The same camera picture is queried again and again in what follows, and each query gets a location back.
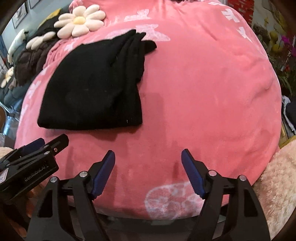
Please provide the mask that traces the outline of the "pink plush blanket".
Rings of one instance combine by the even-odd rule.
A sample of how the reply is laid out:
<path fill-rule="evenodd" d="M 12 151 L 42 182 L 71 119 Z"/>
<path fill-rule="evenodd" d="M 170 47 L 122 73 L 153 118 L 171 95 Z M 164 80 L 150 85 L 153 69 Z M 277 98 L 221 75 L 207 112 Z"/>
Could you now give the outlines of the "pink plush blanket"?
<path fill-rule="evenodd" d="M 60 130 L 37 124 L 50 77 L 81 44 L 131 29 L 146 32 L 157 49 L 145 59 L 139 83 L 139 128 L 68 131 L 69 146 L 57 155 L 57 176 L 87 170 L 108 150 L 115 168 L 97 212 L 116 217 L 168 220 L 196 216 L 197 196 L 181 164 L 188 149 L 223 176 L 243 174 L 254 183 L 278 150 L 281 90 L 266 51 L 244 18 L 219 1 L 96 1 L 104 28 L 59 41 L 29 87 L 16 147 Z"/>

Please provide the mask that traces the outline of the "black knit garment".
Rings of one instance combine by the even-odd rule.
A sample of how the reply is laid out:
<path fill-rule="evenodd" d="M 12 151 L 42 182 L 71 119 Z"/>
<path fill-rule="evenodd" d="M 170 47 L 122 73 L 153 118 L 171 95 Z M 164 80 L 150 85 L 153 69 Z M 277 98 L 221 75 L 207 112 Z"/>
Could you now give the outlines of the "black knit garment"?
<path fill-rule="evenodd" d="M 38 126 L 82 131 L 141 125 L 137 86 L 144 75 L 145 56 L 156 48 L 136 30 L 78 46 L 51 76 Z"/>

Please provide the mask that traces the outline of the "dark brown quilted pillow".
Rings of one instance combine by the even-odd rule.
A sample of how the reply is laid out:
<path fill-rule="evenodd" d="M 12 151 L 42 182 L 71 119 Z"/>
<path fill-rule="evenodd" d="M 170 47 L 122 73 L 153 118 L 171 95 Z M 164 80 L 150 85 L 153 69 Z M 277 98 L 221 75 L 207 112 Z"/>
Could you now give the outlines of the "dark brown quilted pillow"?
<path fill-rule="evenodd" d="M 53 39 L 43 42 L 36 50 L 27 50 L 25 48 L 16 59 L 14 75 L 18 85 L 24 86 L 43 70 L 48 52 L 59 40 L 57 37 L 58 29 L 54 28 L 53 25 L 46 26 L 44 24 L 39 27 L 36 33 L 30 38 L 42 36 L 49 31 L 54 31 L 56 33 Z"/>

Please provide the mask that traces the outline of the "white daisy flower pillow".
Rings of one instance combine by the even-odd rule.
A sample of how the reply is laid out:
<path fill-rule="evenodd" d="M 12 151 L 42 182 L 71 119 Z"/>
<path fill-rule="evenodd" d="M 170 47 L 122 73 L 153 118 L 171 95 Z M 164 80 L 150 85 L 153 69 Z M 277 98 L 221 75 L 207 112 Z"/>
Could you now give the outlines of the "white daisy flower pillow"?
<path fill-rule="evenodd" d="M 77 6 L 72 13 L 64 13 L 59 16 L 54 23 L 54 28 L 58 28 L 57 36 L 60 39 L 69 37 L 80 37 L 99 30 L 104 26 L 106 13 L 100 10 L 97 4 L 85 6 Z"/>

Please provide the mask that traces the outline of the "white plush toy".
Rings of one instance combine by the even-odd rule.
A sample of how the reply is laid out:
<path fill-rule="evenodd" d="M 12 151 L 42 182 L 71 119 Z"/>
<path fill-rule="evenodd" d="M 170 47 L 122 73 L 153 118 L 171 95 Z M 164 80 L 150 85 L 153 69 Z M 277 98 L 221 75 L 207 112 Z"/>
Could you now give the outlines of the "white plush toy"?
<path fill-rule="evenodd" d="M 14 40 L 12 41 L 9 49 L 8 49 L 8 55 L 7 55 L 7 60 L 8 63 L 13 62 L 13 54 L 15 51 L 18 49 L 20 45 L 23 44 L 26 40 L 26 34 L 25 34 L 25 29 L 21 29 L 18 34 L 15 36 Z"/>

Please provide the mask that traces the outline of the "white fluffy rug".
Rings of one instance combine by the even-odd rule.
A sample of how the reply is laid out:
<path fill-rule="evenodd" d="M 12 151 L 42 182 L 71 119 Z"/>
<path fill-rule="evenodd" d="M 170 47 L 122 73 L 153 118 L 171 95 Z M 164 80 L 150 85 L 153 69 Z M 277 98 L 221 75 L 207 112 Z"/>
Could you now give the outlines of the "white fluffy rug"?
<path fill-rule="evenodd" d="M 270 238 L 287 223 L 295 209 L 295 140 L 276 152 L 254 184 L 266 217 Z"/>

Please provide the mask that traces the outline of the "flower arrangement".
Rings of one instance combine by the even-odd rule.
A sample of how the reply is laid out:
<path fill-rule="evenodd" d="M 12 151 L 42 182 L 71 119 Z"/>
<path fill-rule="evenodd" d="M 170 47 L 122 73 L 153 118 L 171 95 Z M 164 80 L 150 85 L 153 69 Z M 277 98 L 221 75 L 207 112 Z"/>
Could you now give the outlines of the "flower arrangement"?
<path fill-rule="evenodd" d="M 267 52 L 278 77 L 282 95 L 295 98 L 295 43 L 277 30 L 254 24 L 252 27 Z"/>

